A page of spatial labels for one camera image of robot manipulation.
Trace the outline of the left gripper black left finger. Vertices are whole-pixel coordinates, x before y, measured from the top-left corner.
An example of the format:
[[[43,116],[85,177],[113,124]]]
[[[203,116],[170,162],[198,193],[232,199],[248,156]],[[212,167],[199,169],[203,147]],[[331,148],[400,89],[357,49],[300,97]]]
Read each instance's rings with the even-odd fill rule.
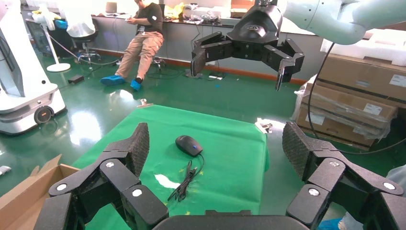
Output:
[[[151,230],[167,219],[168,208],[140,180],[149,144],[148,125],[139,123],[94,163],[53,184],[34,228],[83,230],[107,205],[133,230]]]

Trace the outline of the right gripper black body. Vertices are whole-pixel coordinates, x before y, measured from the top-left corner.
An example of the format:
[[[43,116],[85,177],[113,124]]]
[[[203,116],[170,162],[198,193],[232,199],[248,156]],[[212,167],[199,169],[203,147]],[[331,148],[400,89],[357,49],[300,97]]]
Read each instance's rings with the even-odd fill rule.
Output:
[[[251,7],[226,34],[232,42],[231,57],[262,60],[266,45],[277,46],[281,25],[282,13],[276,5]]]

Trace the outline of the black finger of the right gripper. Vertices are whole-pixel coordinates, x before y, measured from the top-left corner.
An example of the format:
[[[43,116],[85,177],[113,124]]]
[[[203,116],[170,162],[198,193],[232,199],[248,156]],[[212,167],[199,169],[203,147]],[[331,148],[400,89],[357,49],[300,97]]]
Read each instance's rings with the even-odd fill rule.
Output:
[[[221,32],[194,41],[190,67],[191,76],[197,77],[207,62],[231,57],[232,49],[232,41],[227,40]]]
[[[262,50],[262,62],[277,71],[275,90],[283,83],[290,82],[292,75],[301,71],[305,54],[290,38],[279,46],[265,45]]]

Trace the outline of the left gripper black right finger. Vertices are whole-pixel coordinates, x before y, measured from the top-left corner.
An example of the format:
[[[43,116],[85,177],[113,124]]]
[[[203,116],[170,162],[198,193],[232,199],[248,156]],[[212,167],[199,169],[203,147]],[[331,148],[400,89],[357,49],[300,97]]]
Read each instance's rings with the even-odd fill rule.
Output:
[[[286,214],[316,229],[331,203],[344,207],[366,230],[403,230],[406,199],[403,188],[349,161],[330,142],[311,138],[287,122],[282,148],[304,182]]]

